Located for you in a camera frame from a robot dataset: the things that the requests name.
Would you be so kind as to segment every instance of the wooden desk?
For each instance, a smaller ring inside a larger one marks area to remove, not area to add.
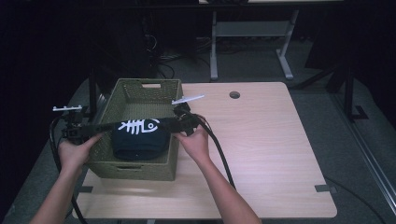
[[[289,92],[283,83],[183,84],[184,95],[219,139],[239,193],[261,218],[337,213]],[[229,96],[240,93],[239,99]],[[210,156],[225,175],[212,141]],[[220,218],[203,175],[180,146],[173,182],[101,179],[89,171],[78,205],[86,218]]]

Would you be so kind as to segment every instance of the black pouch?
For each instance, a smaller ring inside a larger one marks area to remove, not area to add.
[[[170,133],[159,128],[166,119],[131,119],[116,124],[111,135],[114,157],[151,160],[169,148]]]

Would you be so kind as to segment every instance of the forearm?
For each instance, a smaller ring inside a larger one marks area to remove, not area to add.
[[[63,223],[80,171],[61,171],[31,223]]]
[[[262,223],[211,160],[197,164],[204,174],[224,223]]]

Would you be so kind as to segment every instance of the gray carpet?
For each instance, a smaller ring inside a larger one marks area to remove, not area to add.
[[[311,47],[309,42],[292,42],[287,58],[293,71],[294,80],[286,80],[276,59],[275,48],[280,46],[277,41],[244,40],[235,42],[226,53],[219,54],[218,82],[246,81],[281,81],[292,86],[312,77],[318,70],[304,68],[304,62]],[[175,78],[182,82],[209,82],[210,74],[208,53],[199,54],[201,59],[180,59],[167,63],[175,70]],[[171,70],[162,66],[167,76]],[[328,78],[314,83],[302,91],[290,91],[306,134],[318,159],[327,183],[334,190],[332,197],[338,210],[334,218],[329,219],[264,219],[262,223],[381,223],[365,203],[359,200],[347,187],[370,204],[386,223],[396,223],[396,216],[390,209],[381,190],[361,155],[361,150],[349,123],[343,119],[335,99],[343,97],[342,91],[330,95],[324,90]],[[71,99],[70,105],[88,103],[87,82],[81,84]],[[375,158],[387,174],[389,180],[396,184],[396,132],[376,107],[367,89],[358,81],[354,90],[354,105],[361,105],[369,119],[357,120],[355,126],[361,132]],[[48,144],[37,160],[34,169],[26,179],[17,199],[10,209],[4,223],[27,223],[35,213],[50,190],[57,176]],[[118,223],[117,220],[88,220],[89,223]],[[77,219],[68,217],[65,223],[79,223]],[[146,223],[146,220],[123,220],[121,223]],[[156,223],[199,223],[195,220],[174,221],[158,220]]]

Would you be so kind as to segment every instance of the dark background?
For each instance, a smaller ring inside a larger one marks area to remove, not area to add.
[[[320,69],[359,42],[350,67],[396,126],[394,8],[383,2],[302,10],[293,38],[315,40],[306,65]],[[118,77],[155,76],[156,58],[146,51],[144,33],[188,56],[196,36],[210,36],[210,12],[160,11],[141,20],[146,13],[83,10],[73,1],[0,1],[1,219],[48,140],[57,116],[52,107],[66,105],[89,73],[97,75],[102,91],[110,91]],[[232,12],[223,15],[235,19]]]

